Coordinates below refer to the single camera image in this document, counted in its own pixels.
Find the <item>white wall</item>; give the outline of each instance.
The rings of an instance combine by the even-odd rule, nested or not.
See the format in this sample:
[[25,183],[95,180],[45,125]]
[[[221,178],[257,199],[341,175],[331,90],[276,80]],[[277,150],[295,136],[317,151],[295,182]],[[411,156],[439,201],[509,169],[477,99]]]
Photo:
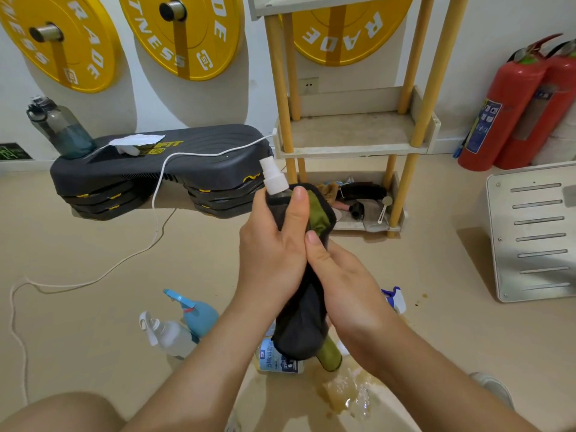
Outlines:
[[[249,21],[246,45],[233,64],[208,82],[188,82],[157,65],[134,39],[118,0],[101,0],[125,53],[117,84],[81,94],[48,79],[0,31],[0,142],[18,142],[35,159],[56,152],[28,122],[26,105],[42,93],[68,106],[94,137],[133,131],[246,123],[270,133],[277,117],[263,20]],[[449,0],[436,0],[416,83],[422,88],[434,57]],[[321,67],[298,55],[299,77],[319,77],[320,91],[401,85],[420,0],[375,54],[346,67]],[[576,0],[470,0],[440,93],[440,138],[462,138],[498,67],[510,54],[555,32],[576,37]]]

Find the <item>white spray bottle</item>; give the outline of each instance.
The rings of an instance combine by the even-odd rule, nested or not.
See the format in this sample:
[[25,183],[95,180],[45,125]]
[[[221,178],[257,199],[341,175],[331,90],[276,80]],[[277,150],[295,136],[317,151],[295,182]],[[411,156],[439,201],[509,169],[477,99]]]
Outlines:
[[184,359],[196,347],[192,334],[184,326],[176,321],[153,319],[148,311],[140,314],[140,329],[148,334],[151,346],[158,346],[176,358]]

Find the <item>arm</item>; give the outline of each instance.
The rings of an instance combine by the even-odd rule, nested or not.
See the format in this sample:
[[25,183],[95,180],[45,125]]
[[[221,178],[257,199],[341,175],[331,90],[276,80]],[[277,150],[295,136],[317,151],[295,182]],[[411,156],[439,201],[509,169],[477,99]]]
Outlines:
[[414,333],[354,255],[308,233],[306,253],[341,341],[423,431],[537,431]]
[[264,191],[256,193],[240,231],[240,274],[232,302],[123,431],[224,430],[256,348],[302,279],[308,216],[308,194],[296,188],[279,232]]

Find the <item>forearm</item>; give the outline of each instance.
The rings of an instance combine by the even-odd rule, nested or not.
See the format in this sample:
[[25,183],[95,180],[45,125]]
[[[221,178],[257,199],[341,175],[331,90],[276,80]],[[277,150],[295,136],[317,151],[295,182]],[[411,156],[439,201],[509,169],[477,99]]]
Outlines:
[[380,376],[424,431],[537,431],[400,319],[378,344]]
[[234,300],[123,431],[222,432],[256,347],[274,319]]

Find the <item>beige floor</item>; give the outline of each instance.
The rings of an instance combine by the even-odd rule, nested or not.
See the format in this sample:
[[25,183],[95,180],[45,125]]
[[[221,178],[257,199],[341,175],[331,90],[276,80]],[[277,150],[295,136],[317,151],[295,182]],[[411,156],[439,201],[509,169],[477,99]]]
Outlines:
[[[309,170],[378,170],[385,158],[307,164]],[[357,254],[382,287],[402,287],[408,322],[435,348],[467,372],[483,370],[504,380],[519,412],[536,426],[572,430],[576,298],[507,305],[493,299],[483,281],[493,283],[488,241],[473,215],[487,175],[466,172],[449,156],[423,157],[400,240],[346,235],[335,240]],[[24,274],[55,284],[93,279],[148,245],[153,217],[150,210],[104,223],[72,217],[48,173],[0,177],[0,200],[2,419],[21,406],[21,351],[8,333],[11,284]],[[169,212],[160,210],[161,220]],[[122,414],[133,414],[171,371],[140,332],[140,312],[180,318],[179,307],[162,294],[164,287],[223,311],[234,292],[238,230],[245,220],[178,210],[158,245],[101,282],[64,294],[40,294],[31,286],[19,290],[17,329],[29,350],[31,400],[95,391]],[[332,415],[306,375],[261,376],[251,368],[237,410],[245,432],[412,430],[398,401],[380,393],[382,401],[373,395],[372,418],[362,428],[346,413]]]

